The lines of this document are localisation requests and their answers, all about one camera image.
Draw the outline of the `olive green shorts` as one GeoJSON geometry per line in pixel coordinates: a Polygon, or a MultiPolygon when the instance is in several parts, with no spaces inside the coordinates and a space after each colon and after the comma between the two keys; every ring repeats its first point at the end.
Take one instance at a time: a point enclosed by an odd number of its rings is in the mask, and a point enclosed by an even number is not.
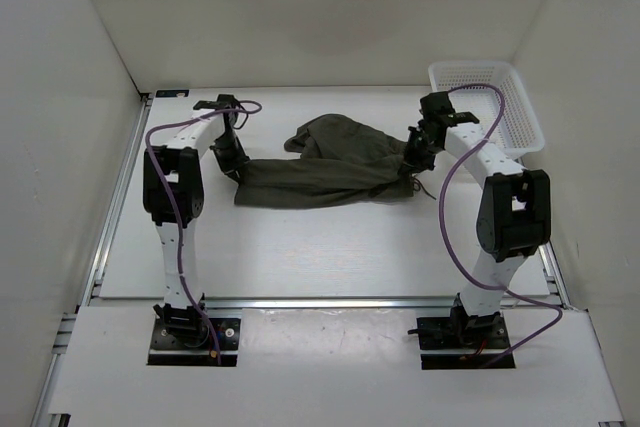
{"type": "Polygon", "coordinates": [[[298,127],[284,143],[295,159],[251,159],[239,171],[237,206],[316,209],[433,195],[403,170],[406,143],[341,114],[298,127]]]}

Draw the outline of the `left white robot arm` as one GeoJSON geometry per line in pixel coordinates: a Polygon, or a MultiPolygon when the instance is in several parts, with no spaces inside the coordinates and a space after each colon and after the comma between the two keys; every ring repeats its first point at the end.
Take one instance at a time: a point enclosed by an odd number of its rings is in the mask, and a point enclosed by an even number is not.
{"type": "Polygon", "coordinates": [[[167,332],[188,347],[214,334],[205,319],[195,254],[205,196],[201,161],[213,154],[221,172],[237,180],[249,157],[236,131],[261,109],[254,101],[220,94],[196,102],[190,118],[156,125],[144,137],[143,207],[156,228],[164,263],[164,301],[154,310],[167,332]]]}

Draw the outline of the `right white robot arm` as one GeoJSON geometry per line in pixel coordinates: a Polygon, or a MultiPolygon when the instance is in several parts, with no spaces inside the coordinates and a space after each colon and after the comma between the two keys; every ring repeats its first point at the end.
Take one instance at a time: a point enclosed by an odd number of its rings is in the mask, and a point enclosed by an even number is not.
{"type": "Polygon", "coordinates": [[[437,154],[446,152],[482,190],[476,218],[481,251],[471,270],[454,263],[467,284],[449,320],[452,340],[470,347],[497,324],[502,297],[517,270],[550,239],[550,178],[511,159],[490,140],[498,125],[483,129],[473,113],[454,109],[448,92],[422,97],[420,113],[421,120],[409,130],[403,171],[431,170],[437,154]]]}

